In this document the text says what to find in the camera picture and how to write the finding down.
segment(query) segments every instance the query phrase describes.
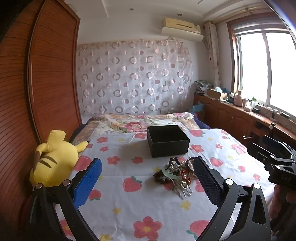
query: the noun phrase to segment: silver screw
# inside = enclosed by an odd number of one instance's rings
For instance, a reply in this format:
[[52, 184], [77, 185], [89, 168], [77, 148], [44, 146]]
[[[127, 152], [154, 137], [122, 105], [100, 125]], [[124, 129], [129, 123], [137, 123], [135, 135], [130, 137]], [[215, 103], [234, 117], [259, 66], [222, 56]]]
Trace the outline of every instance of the silver screw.
[[228, 184], [228, 185], [232, 185], [234, 182], [232, 179], [226, 179], [225, 182]]
[[35, 188], [36, 188], [36, 189], [40, 189], [40, 188], [42, 188], [42, 183], [38, 183], [38, 184], [36, 184]]
[[260, 188], [260, 185], [258, 183], [254, 183], [254, 188], [259, 189]]
[[71, 181], [68, 179], [63, 181], [64, 186], [68, 186], [70, 183], [71, 183]]

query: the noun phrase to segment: black textured pad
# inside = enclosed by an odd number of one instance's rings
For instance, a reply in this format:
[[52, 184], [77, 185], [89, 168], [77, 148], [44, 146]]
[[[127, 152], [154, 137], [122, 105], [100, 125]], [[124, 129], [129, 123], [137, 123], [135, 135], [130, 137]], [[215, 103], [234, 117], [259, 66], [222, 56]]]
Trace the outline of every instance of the black textured pad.
[[193, 169], [210, 202], [220, 207], [223, 192], [221, 181], [224, 180], [220, 173], [210, 169], [200, 156], [195, 158]]

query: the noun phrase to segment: open black box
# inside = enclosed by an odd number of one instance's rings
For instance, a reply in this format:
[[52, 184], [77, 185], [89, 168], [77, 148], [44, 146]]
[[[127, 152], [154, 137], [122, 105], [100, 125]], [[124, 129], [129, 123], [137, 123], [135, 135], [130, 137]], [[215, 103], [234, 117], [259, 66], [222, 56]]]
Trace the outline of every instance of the open black box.
[[190, 142], [177, 125], [148, 126], [147, 139], [152, 157], [186, 154]]

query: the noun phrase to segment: pikachu plush toy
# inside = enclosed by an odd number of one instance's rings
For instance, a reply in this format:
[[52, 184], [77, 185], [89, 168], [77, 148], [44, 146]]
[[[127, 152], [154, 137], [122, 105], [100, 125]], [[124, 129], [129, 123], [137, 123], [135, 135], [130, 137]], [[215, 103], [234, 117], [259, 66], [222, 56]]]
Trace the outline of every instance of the pikachu plush toy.
[[73, 167], [78, 161], [78, 152], [84, 151], [87, 142], [74, 146], [64, 141], [64, 131], [52, 130], [46, 143], [36, 148], [34, 166], [30, 172], [30, 182], [33, 186], [42, 183], [45, 187], [58, 186], [69, 178]]

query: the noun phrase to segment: bed sheet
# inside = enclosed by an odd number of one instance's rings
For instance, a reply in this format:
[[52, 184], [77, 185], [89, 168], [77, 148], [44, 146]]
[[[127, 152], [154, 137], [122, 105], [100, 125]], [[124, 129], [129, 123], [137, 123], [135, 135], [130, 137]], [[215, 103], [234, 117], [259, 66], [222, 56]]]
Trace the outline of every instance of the bed sheet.
[[[202, 156], [223, 178], [232, 178], [238, 185], [257, 182], [270, 203], [274, 184], [268, 181], [269, 173], [235, 138], [220, 129], [185, 133], [190, 145], [180, 160]], [[70, 178], [86, 169], [95, 157], [102, 161], [102, 174], [79, 211], [100, 241], [194, 241], [217, 209], [199, 180], [193, 180], [193, 194], [183, 199], [172, 184], [154, 181], [152, 175], [168, 163], [169, 157], [152, 158], [144, 132], [94, 137]], [[73, 239], [59, 205], [56, 211], [65, 234]], [[230, 234], [238, 212], [239, 205], [222, 239]]]
[[76, 136], [73, 144], [90, 141], [99, 134], [147, 132], [147, 126], [178, 125], [181, 129], [200, 130], [189, 112], [168, 115], [117, 115], [102, 114], [92, 117]]

